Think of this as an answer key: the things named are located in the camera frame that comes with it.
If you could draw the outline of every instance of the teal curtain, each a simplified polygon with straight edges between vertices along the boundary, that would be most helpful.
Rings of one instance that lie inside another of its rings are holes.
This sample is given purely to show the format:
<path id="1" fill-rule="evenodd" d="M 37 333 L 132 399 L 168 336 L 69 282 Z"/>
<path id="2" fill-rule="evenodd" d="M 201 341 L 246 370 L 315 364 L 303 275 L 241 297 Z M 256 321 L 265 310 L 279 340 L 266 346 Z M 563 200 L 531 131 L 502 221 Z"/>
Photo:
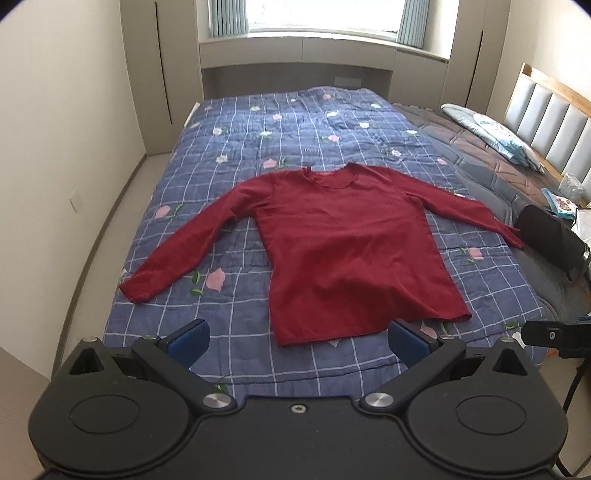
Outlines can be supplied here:
<path id="1" fill-rule="evenodd" d="M 429 0 L 406 0 L 398 29 L 398 43 L 422 48 L 427 26 Z"/>
<path id="2" fill-rule="evenodd" d="M 210 0 L 212 37 L 234 37 L 248 33 L 246 0 Z"/>

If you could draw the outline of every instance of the baseboard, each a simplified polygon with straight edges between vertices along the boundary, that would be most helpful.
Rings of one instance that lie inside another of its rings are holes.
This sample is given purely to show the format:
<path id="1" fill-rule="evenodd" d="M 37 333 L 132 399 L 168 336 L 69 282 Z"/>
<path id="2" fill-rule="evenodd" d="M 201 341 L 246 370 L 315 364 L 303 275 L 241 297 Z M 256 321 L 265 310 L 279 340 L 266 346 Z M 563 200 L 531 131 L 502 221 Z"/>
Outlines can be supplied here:
<path id="1" fill-rule="evenodd" d="M 139 172 L 140 168 L 148 158 L 148 154 L 144 154 L 141 158 L 139 163 L 134 168 L 133 172 L 131 173 L 127 182 L 123 186 L 119 196 L 115 200 L 115 203 L 111 207 L 109 214 L 105 219 L 105 223 L 100 228 L 99 234 L 96 237 L 95 243 L 92 245 L 90 252 L 88 254 L 88 258 L 82 268 L 82 272 L 80 273 L 80 278 L 78 278 L 78 282 L 76 283 L 76 288 L 74 288 L 74 293 L 72 294 L 72 299 L 70 300 L 70 305 L 68 306 L 68 311 L 66 313 L 66 318 L 64 319 L 64 325 L 61 328 L 60 339 L 57 342 L 57 349 L 56 349 L 56 357 L 53 360 L 53 368 L 51 369 L 51 377 L 53 377 L 56 372 L 59 370 L 61 366 L 61 362 L 64 357 L 64 350 L 66 348 L 66 341 L 68 340 L 68 334 L 70 333 L 70 327 L 72 326 L 72 320 L 74 318 L 74 312 L 76 311 L 76 307 L 78 305 L 78 301 L 80 300 L 80 295 L 82 294 L 82 288 L 84 287 L 84 283 L 86 282 L 86 277 L 88 276 L 88 272 L 90 271 L 90 266 L 95 259 L 96 252 L 99 249 L 100 243 L 102 242 L 103 237 L 105 236 L 105 232 L 107 231 L 109 225 L 111 224 L 111 220 L 113 219 L 115 212 L 119 208 L 125 193 L 129 189 L 131 182 L 134 181 L 135 176 Z"/>

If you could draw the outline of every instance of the blue gripper pad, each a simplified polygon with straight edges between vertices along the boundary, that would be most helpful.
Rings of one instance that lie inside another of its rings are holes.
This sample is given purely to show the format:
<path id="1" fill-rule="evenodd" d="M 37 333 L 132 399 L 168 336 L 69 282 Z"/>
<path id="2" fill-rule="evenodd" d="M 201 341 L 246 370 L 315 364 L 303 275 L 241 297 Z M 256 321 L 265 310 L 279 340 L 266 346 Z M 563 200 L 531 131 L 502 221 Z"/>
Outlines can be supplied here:
<path id="1" fill-rule="evenodd" d="M 194 320 L 160 340 L 158 347 L 190 368 L 209 347 L 209 325 L 205 320 Z"/>
<path id="2" fill-rule="evenodd" d="M 404 320 L 392 320 L 388 326 L 388 345 L 400 361 L 411 368 L 439 346 L 436 339 Z"/>

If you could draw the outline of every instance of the neckline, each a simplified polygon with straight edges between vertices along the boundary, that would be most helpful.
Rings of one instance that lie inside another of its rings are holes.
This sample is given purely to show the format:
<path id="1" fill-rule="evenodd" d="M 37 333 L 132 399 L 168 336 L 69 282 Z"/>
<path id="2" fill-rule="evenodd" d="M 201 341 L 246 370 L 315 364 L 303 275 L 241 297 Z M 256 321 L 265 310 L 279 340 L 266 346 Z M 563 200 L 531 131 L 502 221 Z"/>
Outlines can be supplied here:
<path id="1" fill-rule="evenodd" d="M 357 181 L 359 173 L 355 163 L 347 163 L 342 168 L 329 171 L 313 171 L 311 167 L 302 169 L 304 178 L 323 189 L 344 189 Z"/>

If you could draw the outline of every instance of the window sill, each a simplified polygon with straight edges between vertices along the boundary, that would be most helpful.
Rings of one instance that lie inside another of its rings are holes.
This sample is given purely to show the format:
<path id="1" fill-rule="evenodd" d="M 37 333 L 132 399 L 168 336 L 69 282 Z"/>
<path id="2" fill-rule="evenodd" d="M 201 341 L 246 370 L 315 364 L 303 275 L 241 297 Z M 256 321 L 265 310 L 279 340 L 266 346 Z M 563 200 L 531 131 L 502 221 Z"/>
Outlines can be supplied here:
<path id="1" fill-rule="evenodd" d="M 245 38 L 287 38 L 287 37 L 297 37 L 297 38 L 325 38 L 328 40 L 349 40 L 359 43 L 365 44 L 373 44 L 373 45 L 382 45 L 385 47 L 395 48 L 396 50 L 404 51 L 411 53 L 413 55 L 419 57 L 425 57 L 428 59 L 437 60 L 443 63 L 448 63 L 449 59 L 442 57 L 441 55 L 437 55 L 435 53 L 429 52 L 427 50 L 421 50 L 420 48 L 409 47 L 408 45 L 403 45 L 401 43 L 397 43 L 394 40 L 389 40 L 386 37 L 377 38 L 371 34 L 367 34 L 365 32 L 355 32 L 352 33 L 342 33 L 338 31 L 303 31 L 303 30 L 283 30 L 283 31 L 251 31 L 247 35 L 237 35 L 236 37 L 215 37 L 215 38 L 207 38 L 199 42 L 199 44 L 209 44 L 209 43 L 221 43 L 221 42 L 231 42 L 233 40 L 241 40 Z"/>

